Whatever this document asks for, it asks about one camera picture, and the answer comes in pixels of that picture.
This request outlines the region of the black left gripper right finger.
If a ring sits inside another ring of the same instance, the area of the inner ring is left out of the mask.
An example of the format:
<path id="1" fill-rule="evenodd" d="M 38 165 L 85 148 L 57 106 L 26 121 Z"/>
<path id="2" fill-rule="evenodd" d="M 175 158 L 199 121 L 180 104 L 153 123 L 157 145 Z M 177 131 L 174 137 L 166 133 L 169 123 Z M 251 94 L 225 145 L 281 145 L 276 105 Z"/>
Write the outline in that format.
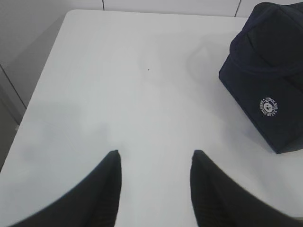
<path id="1" fill-rule="evenodd" d="M 195 150 L 192 156 L 190 190 L 195 218 L 200 227 L 303 225 L 240 187 L 201 150 Z"/>

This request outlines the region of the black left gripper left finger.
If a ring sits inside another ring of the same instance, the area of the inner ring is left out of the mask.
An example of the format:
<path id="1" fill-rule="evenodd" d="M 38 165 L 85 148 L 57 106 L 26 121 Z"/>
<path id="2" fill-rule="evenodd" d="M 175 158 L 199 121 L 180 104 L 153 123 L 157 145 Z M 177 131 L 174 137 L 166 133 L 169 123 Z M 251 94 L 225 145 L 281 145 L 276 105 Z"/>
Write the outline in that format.
<path id="1" fill-rule="evenodd" d="M 110 151 L 74 188 L 17 227 L 113 227 L 121 193 L 121 157 Z"/>

